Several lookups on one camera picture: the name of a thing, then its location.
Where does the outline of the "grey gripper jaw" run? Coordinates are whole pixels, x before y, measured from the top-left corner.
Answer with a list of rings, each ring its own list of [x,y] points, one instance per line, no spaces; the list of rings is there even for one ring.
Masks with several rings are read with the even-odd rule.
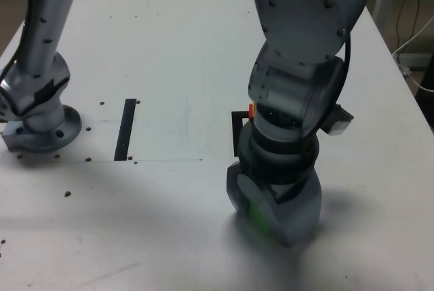
[[[251,201],[247,219],[259,231],[283,246],[293,246],[315,232],[321,211],[321,185],[312,171],[300,192],[278,202],[271,190],[253,180],[245,192]]]

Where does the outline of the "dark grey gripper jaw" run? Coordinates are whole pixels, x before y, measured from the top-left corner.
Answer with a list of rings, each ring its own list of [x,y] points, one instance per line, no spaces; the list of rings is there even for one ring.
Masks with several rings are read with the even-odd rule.
[[[242,170],[237,161],[227,169],[226,191],[236,212],[245,218],[248,217],[251,201],[245,192],[251,185],[252,180]]]

